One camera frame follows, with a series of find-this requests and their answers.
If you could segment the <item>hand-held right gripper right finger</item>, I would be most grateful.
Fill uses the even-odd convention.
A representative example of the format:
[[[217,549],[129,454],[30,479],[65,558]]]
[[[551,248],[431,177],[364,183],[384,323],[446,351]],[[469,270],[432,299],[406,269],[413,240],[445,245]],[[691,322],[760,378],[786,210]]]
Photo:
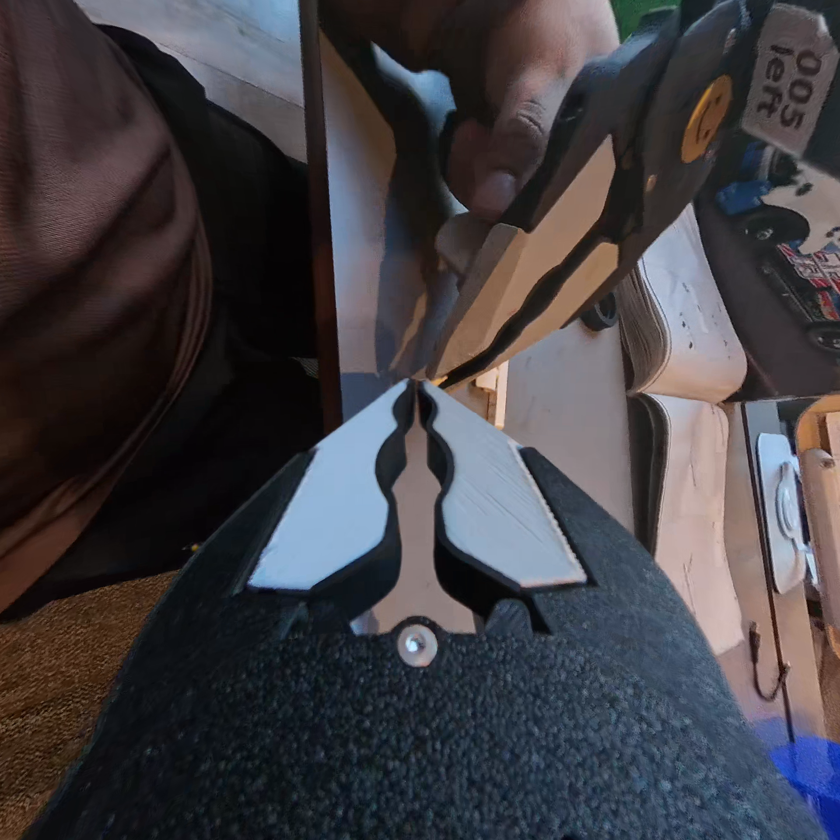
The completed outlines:
[[[538,595],[587,584],[523,448],[429,382],[417,386],[427,465],[439,484],[434,569],[443,591],[481,622],[518,610],[546,622]]]

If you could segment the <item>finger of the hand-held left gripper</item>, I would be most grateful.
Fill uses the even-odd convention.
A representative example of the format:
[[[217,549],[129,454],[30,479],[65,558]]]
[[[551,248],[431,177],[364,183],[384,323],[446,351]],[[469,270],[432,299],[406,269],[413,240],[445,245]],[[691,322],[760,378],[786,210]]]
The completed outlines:
[[[489,348],[540,279],[562,264],[602,215],[615,170],[608,135],[531,233],[501,223],[489,230],[458,285],[427,378],[446,375]]]
[[[446,374],[445,388],[453,389],[539,343],[574,320],[618,269],[617,245],[575,247],[562,265],[545,274],[521,308],[494,336],[488,349]]]

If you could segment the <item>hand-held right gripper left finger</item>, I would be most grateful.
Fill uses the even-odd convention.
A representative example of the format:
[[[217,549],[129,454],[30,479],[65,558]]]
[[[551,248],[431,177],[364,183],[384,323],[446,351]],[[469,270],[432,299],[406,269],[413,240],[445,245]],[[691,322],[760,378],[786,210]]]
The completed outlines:
[[[362,615],[402,564],[394,486],[406,467],[416,384],[403,380],[312,451],[248,578],[248,589]]]

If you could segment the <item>long white toy beam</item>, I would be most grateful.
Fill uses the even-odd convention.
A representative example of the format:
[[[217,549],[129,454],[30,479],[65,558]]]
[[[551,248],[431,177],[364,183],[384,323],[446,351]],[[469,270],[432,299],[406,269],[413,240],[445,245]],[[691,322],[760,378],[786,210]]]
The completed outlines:
[[[486,395],[486,420],[499,430],[506,424],[509,362],[478,375],[473,384]]]

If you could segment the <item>grey desk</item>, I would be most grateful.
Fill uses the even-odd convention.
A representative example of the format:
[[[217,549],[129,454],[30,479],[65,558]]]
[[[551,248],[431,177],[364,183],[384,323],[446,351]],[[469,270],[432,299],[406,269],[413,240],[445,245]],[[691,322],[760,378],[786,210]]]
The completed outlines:
[[[394,381],[420,372],[425,339],[455,287],[438,271],[434,236],[456,204],[430,150],[449,105],[434,74],[413,76],[371,47],[339,45],[321,29],[320,2],[301,2],[301,62],[310,163],[322,168],[318,202],[329,207],[331,279],[318,304],[335,334],[323,351],[331,403],[351,418]],[[632,428],[619,337],[575,324],[511,362],[506,432],[537,448],[622,525],[639,535]],[[773,592],[755,474],[759,432],[781,429],[773,404],[732,404],[724,539],[743,625],[762,635],[758,673],[770,691],[782,664],[781,699],[759,698],[749,647],[719,657],[748,719],[771,745],[826,735],[805,589]]]

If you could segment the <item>person's left hand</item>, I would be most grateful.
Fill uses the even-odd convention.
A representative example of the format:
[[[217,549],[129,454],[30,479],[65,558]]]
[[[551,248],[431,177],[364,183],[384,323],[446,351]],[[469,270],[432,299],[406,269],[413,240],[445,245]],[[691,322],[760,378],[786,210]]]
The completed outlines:
[[[448,79],[459,122],[444,179],[488,221],[541,164],[579,71],[620,43],[607,1],[331,1],[322,9],[342,35]]]

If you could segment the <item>black rubber tyre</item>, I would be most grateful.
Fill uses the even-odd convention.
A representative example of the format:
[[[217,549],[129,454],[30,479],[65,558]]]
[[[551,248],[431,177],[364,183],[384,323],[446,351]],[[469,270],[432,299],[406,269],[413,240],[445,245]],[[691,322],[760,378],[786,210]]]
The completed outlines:
[[[615,327],[618,322],[615,292],[610,291],[604,298],[584,310],[579,318],[582,324],[593,333],[599,333]]]

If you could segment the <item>open white instruction booklet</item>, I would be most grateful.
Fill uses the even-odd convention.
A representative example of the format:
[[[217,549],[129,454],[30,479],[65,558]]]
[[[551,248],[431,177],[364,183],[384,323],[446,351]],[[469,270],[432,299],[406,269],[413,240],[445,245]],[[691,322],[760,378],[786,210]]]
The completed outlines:
[[[649,550],[719,657],[746,642],[739,595],[765,592],[770,550],[746,405],[727,402],[747,358],[692,206],[620,285],[618,309],[628,394],[651,447]]]

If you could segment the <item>toy car box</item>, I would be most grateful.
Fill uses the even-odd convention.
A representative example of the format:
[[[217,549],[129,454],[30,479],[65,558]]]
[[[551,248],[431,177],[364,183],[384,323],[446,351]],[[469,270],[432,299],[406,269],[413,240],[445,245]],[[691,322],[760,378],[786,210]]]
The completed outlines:
[[[735,399],[837,393],[838,180],[736,133],[721,145],[694,207],[748,361]]]

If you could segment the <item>person's brown shirt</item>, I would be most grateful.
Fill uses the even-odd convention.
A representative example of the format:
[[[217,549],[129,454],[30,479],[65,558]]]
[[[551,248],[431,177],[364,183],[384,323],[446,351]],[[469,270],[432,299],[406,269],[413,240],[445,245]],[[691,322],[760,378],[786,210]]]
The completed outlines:
[[[193,180],[74,2],[1,8],[2,609],[58,561],[181,393],[211,315]]]

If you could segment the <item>blue plastic bin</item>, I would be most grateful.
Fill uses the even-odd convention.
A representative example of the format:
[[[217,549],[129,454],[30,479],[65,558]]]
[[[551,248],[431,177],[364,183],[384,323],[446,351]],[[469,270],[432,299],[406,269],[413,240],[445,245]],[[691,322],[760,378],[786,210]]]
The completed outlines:
[[[812,735],[794,735],[782,719],[760,721],[755,733],[783,777],[800,794],[826,835],[839,838],[839,745]]]

